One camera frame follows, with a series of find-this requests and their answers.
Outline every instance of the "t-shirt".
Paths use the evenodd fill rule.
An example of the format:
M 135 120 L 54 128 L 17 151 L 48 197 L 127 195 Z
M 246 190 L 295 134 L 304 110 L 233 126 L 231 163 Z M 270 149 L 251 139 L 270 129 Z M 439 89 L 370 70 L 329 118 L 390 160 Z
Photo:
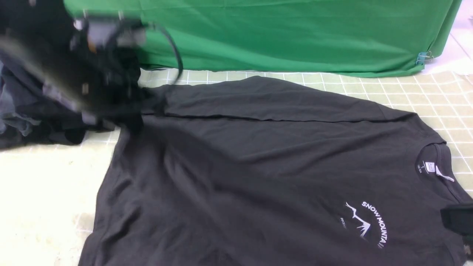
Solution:
M 252 77 L 158 88 L 125 130 L 79 265 L 461 266 L 472 199 L 415 113 Z

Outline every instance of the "t-shirt sleeve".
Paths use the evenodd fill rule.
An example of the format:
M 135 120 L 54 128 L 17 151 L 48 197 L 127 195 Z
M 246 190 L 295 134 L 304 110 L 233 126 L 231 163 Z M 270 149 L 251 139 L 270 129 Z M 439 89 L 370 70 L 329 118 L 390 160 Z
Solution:
M 169 90 L 165 114 L 176 116 L 334 123 L 385 121 L 415 115 L 387 110 L 372 101 L 264 77 L 165 89 Z

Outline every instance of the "green backdrop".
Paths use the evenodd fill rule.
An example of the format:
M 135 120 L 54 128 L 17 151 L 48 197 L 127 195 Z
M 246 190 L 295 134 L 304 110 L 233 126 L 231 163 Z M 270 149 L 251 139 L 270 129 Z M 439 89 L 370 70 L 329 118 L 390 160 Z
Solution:
M 65 0 L 156 21 L 189 70 L 320 71 L 410 75 L 421 52 L 437 57 L 461 0 Z M 175 67 L 167 41 L 148 33 L 147 65 Z

